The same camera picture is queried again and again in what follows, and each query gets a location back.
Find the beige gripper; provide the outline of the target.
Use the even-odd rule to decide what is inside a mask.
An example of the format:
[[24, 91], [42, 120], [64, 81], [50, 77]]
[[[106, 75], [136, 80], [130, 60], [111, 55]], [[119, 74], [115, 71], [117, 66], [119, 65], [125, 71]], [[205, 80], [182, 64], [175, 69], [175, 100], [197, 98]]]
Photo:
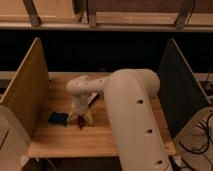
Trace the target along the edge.
[[89, 112], [88, 95], [79, 95], [72, 97], [72, 111], [68, 114], [67, 124], [76, 119], [75, 115], [83, 116], [89, 126], [93, 125], [93, 118]]

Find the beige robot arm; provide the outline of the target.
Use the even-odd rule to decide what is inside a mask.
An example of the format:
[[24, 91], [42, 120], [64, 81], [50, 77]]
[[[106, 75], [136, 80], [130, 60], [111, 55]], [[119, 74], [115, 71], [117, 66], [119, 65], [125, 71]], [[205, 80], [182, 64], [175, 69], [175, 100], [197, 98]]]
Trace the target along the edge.
[[83, 75], [66, 85], [72, 97], [72, 118], [90, 120], [88, 98], [104, 94], [122, 171], [173, 171], [151, 107], [160, 80], [150, 69], [121, 69], [99, 79]]

